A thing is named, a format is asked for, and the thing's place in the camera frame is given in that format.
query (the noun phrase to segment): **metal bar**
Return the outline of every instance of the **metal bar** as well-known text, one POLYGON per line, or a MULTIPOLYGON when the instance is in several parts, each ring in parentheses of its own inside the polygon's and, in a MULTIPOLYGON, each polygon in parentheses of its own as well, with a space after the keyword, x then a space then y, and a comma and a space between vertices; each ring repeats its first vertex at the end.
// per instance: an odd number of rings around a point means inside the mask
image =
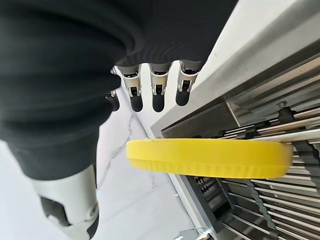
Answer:
POLYGON ((248 129, 248 128, 251 128, 251 127, 254 127, 255 125, 254 124, 251 124, 251 125, 248 125, 248 126, 242 126, 242 127, 238 127, 238 128, 234 128, 234 129, 231 129, 231 130, 228 130, 228 131, 225 131, 225 133, 232 133, 234 131, 239 131, 239 130, 243 130, 243 129, 248 129))
MULTIPOLYGON (((306 111, 302 111, 302 112, 298 112, 296 114, 294 114, 294 118, 295 119, 301 119, 301 118, 306 118, 306 117, 310 117, 310 116, 313 116, 313 115, 317 115, 317 114, 320 114, 320 107, 318 108, 315 108, 315 109, 311 109, 311 110, 306 110, 306 111)), ((303 122, 302 123, 305 123, 305 121, 308 121, 312 118, 309 118, 309 119, 304 119, 302 120, 303 122)), ((273 119, 270 119, 269 122, 270 123, 273 123, 273 122, 277 122, 278 119, 277 118, 273 118, 273 119)), ((277 126, 271 126, 271 127, 267 127, 267 128, 262 128, 262 129, 259 129, 257 130, 258 132, 264 132, 264 131, 269 131, 269 130, 272 130, 272 129, 277 129, 281 126, 284 126, 286 124, 282 124, 282 125, 277 125, 277 126)), ((233 135, 233 134, 238 134, 238 133, 243 133, 246 131, 246 129, 248 128, 251 128, 251 127, 254 127, 255 125, 254 124, 251 124, 251 125, 247 125, 247 126, 242 126, 242 127, 238 127, 238 128, 234 128, 234 129, 231 129, 231 130, 228 130, 228 131, 225 131, 225 136, 228 136, 228 135, 233 135)))
POLYGON ((312 213, 320 214, 320 209, 316 208, 316 207, 313 207, 313 206, 307 206, 307 205, 304 205, 304 204, 299 204, 299 203, 295 203, 295 202, 292 202, 292 201, 282 200, 282 199, 279 199, 279 198, 270 197, 270 196, 264 196, 264 195, 260 195, 260 198, 265 199, 265 200, 269 200, 269 201, 272 201, 272 202, 275 202, 275 203, 284 204, 284 205, 287 205, 287 206, 290 206, 290 207, 298 208, 298 209, 301 209, 301 210, 310 211, 312 213))
POLYGON ((280 134, 280 135, 256 137, 249 140, 288 143, 288 142, 294 142, 294 141, 314 140, 314 139, 318 139, 319 136, 320 136, 320 128, 317 128, 312 130, 297 131, 297 132, 280 134))
POLYGON ((247 196, 243 196, 243 195, 236 194, 236 193, 233 193, 233 192, 229 192, 228 194, 231 195, 231 196, 235 196, 235 197, 247 200, 247 201, 249 201, 251 203, 256 203, 256 201, 253 198, 250 198, 250 197, 247 197, 247 196))
POLYGON ((320 144, 320 140, 318 141, 309 141, 310 144, 320 144))
POLYGON ((239 130, 239 131, 233 131, 233 132, 230 132, 230 133, 226 133, 226 134, 224 135, 224 137, 230 136, 230 135, 234 135, 234 134, 244 133, 245 131, 246 131, 245 129, 239 130))
POLYGON ((315 108, 315 109, 310 109, 302 112, 296 113, 294 116, 295 119, 301 119, 305 117, 310 117, 312 115, 320 114, 320 107, 315 108))
POLYGON ((289 122, 281 125, 261 128, 261 129, 258 129, 257 132, 260 134, 276 133, 276 132, 286 131, 290 129, 297 129, 297 128, 305 127, 312 124, 318 124, 318 123, 320 123, 320 116, 315 116, 308 119, 303 119, 303 120, 293 121, 293 122, 289 122))
POLYGON ((300 163, 294 163, 290 169, 306 169, 304 164, 300 164, 300 163))
POLYGON ((284 219, 284 220, 288 220, 288 221, 291 221, 293 223, 296 223, 296 224, 299 224, 299 225, 302 225, 304 227, 307 227, 307 228, 310 228, 312 230, 316 230, 316 231, 320 232, 320 227, 319 226, 316 226, 316 225, 313 225, 313 224, 310 224, 310 223, 307 223, 307 222, 304 222, 304 221, 301 221, 301 220, 298 220, 298 219, 295 219, 295 218, 292 218, 292 217, 289 217, 289 216, 285 216, 285 215, 282 215, 282 214, 277 213, 277 212, 268 211, 268 213, 270 215, 275 216, 275 217, 278 217, 278 218, 281 218, 281 219, 284 219))
POLYGON ((251 210, 251 209, 249 209, 249 208, 246 208, 246 207, 244 207, 244 206, 240 206, 240 205, 234 205, 234 206, 237 207, 237 208, 239 208, 239 209, 242 209, 242 210, 244 210, 244 211, 246 211, 246 212, 248 212, 248 213, 251 213, 251 214, 253 214, 253 215, 256 215, 256 216, 258 216, 258 217, 261 217, 261 218, 264 217, 263 214, 261 214, 261 213, 259 213, 259 212, 256 212, 256 211, 253 211, 253 210, 251 210))
MULTIPOLYGON (((264 220, 263 217, 258 217, 258 218, 257 218, 256 220, 254 220, 252 223, 253 223, 253 224, 256 224, 256 225, 259 225, 259 224, 261 224, 261 222, 262 222, 263 220, 264 220)), ((252 231, 253 229, 254 229, 254 228, 253 228, 252 226, 248 226, 246 229, 242 230, 241 232, 242 232, 242 234, 247 235, 247 234, 251 233, 251 231, 252 231)), ((242 240, 242 237, 237 236, 237 237, 235 237, 233 240, 242 240)))
POLYGON ((229 111, 230 111, 230 113, 231 113, 234 121, 235 121, 236 124, 238 125, 238 127, 241 127, 241 125, 240 125, 240 123, 239 123, 239 121, 238 121, 238 119, 237 119, 234 111, 232 110, 232 107, 231 107, 231 105, 230 105, 230 102, 229 102, 229 101, 225 101, 225 104, 226 104, 226 106, 228 107, 228 109, 229 109, 229 111))
POLYGON ((276 229, 277 229, 278 231, 281 231, 281 232, 285 233, 285 234, 288 234, 288 235, 290 235, 290 236, 293 236, 293 237, 295 237, 295 238, 297 238, 297 239, 299 239, 299 240, 312 240, 312 239, 310 239, 310 238, 306 238, 306 237, 304 237, 304 236, 301 236, 301 235, 299 235, 299 234, 296 234, 296 233, 294 233, 294 232, 292 232, 292 231, 289 231, 289 230, 284 229, 284 228, 279 227, 279 226, 277 226, 276 229))
POLYGON ((297 194, 297 193, 290 193, 290 192, 286 192, 286 191, 273 190, 273 189, 268 189, 268 188, 263 188, 263 187, 256 187, 255 189, 260 192, 276 194, 276 195, 286 196, 286 197, 290 197, 290 198, 294 198, 294 199, 300 199, 300 200, 305 200, 305 201, 310 201, 310 202, 320 204, 320 198, 316 198, 316 197, 312 197, 312 196, 307 196, 307 195, 302 195, 302 194, 297 194))
POLYGON ((251 181, 254 183, 257 183, 257 184, 266 184, 266 185, 271 185, 271 186, 277 186, 277 187, 295 189, 295 190, 302 190, 302 191, 308 191, 308 192, 313 192, 313 193, 317 192, 317 188, 313 187, 313 186, 303 186, 303 185, 298 185, 298 184, 289 184, 289 183, 282 183, 282 182, 277 182, 277 181, 256 180, 256 179, 252 179, 251 181))
POLYGON ((305 181, 311 181, 311 177, 304 174, 286 174, 281 177, 282 179, 295 179, 295 180, 305 180, 305 181))
POLYGON ((312 237, 314 239, 320 240, 320 235, 318 235, 318 234, 314 234, 314 233, 312 233, 310 231, 303 230, 303 229, 301 229, 299 227, 296 227, 296 226, 293 226, 293 225, 290 225, 290 224, 287 224, 285 222, 278 221, 278 220, 275 220, 275 219, 273 219, 272 221, 275 224, 282 225, 282 226, 284 226, 286 228, 292 229, 292 230, 294 230, 296 232, 299 232, 301 234, 304 234, 304 235, 307 235, 307 236, 312 237))
POLYGON ((224 182, 221 182, 219 178, 216 178, 216 181, 218 182, 219 186, 221 187, 223 195, 225 196, 225 198, 229 202, 230 207, 233 209, 234 205, 237 203, 237 201, 231 194, 228 194, 229 192, 231 192, 229 185, 224 182))
POLYGON ((279 239, 279 240, 290 240, 290 239, 285 238, 285 237, 283 237, 283 236, 278 236, 278 239, 279 239))
POLYGON ((261 231, 261 232, 263 232, 265 234, 270 235, 270 231, 269 230, 264 229, 263 227, 260 227, 260 226, 258 226, 256 224, 253 224, 252 222, 250 222, 248 220, 245 220, 242 217, 239 217, 239 216, 234 215, 234 214, 232 214, 232 217, 234 217, 235 219, 237 219, 237 220, 239 220, 239 221, 241 221, 241 222, 243 222, 243 223, 245 223, 245 224, 247 224, 247 225, 249 225, 249 226, 251 226, 251 227, 253 227, 255 229, 258 229, 259 231, 261 231))
POLYGON ((235 139, 236 136, 237 136, 237 134, 233 134, 233 135, 230 135, 230 136, 219 137, 219 139, 235 139))
POLYGON ((267 208, 270 208, 270 209, 278 210, 278 211, 281 211, 283 213, 291 214, 291 215, 294 215, 294 216, 297 216, 297 217, 300 217, 300 218, 303 218, 303 219, 308 219, 310 221, 313 221, 313 222, 316 222, 316 223, 320 223, 320 218, 319 217, 310 216, 308 214, 304 214, 304 213, 301 213, 301 212, 293 211, 293 210, 290 210, 290 209, 287 209, 287 208, 284 208, 284 207, 280 207, 280 206, 275 206, 275 205, 272 205, 272 204, 269 204, 269 203, 264 203, 263 205, 266 206, 267 208))
POLYGON ((243 188, 247 187, 247 184, 240 183, 240 182, 235 182, 235 181, 222 180, 221 182, 223 182, 225 184, 235 185, 235 186, 238 186, 238 187, 243 187, 243 188))
POLYGON ((236 235, 238 235, 239 237, 243 238, 244 240, 253 240, 253 239, 251 239, 250 237, 242 234, 241 232, 239 232, 238 230, 234 229, 233 227, 231 227, 230 225, 228 225, 228 224, 226 224, 226 223, 224 223, 224 222, 222 223, 222 225, 223 225, 226 229, 228 229, 228 230, 230 230, 231 232, 233 232, 234 234, 236 234, 236 235))

